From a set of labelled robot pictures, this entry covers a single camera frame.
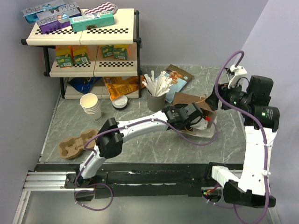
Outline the brown paper takeout bag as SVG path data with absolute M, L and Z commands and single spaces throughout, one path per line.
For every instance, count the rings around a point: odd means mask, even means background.
M 177 104 L 191 104 L 196 103 L 200 109 L 203 111 L 204 116 L 209 116 L 211 120 L 209 121 L 210 127 L 206 130 L 198 130 L 195 128 L 185 128 L 181 130 L 181 133 L 188 134 L 194 137 L 201 137 L 201 138 L 212 138 L 215 133 L 215 126 L 212 124 L 212 121 L 216 124 L 217 123 L 217 114 L 216 111 L 212 111 L 210 107 L 205 103 L 206 94 L 199 96 L 188 95 L 180 92 L 176 92 L 174 95 L 174 99 L 172 105 Z

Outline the stack of white cup lids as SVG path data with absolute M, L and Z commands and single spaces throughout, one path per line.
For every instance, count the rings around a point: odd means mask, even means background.
M 126 95 L 123 95 L 121 97 L 118 97 L 115 100 L 112 100 L 112 106 L 117 110 L 122 110 L 126 108 L 128 104 L 128 98 Z

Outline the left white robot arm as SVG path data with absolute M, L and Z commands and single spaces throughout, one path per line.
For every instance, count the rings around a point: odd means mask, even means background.
M 98 134 L 85 143 L 84 149 L 90 154 L 76 170 L 76 186 L 86 188 L 91 185 L 99 168 L 107 159 L 121 154 L 123 143 L 153 132 L 191 128 L 205 118 L 203 111 L 195 103 L 167 106 L 146 117 L 128 121 L 108 119 Z

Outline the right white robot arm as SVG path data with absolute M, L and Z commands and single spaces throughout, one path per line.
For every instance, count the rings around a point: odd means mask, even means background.
M 242 90 L 245 75 L 235 75 L 228 83 L 218 85 L 206 99 L 212 110 L 242 110 L 246 135 L 245 158 L 241 177 L 236 177 L 225 166 L 210 163 L 210 171 L 204 174 L 209 186 L 219 183 L 223 187 L 226 203 L 262 208 L 274 207 L 276 199 L 269 186 L 270 159 L 274 139 L 278 132 L 279 109 L 269 106 L 273 80 L 263 76 L 251 76 L 246 91 Z

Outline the stack of white paper cups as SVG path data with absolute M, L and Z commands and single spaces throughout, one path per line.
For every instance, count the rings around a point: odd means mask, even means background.
M 94 121 L 99 121 L 102 118 L 99 99 L 95 94 L 88 93 L 83 95 L 79 103 L 84 112 Z

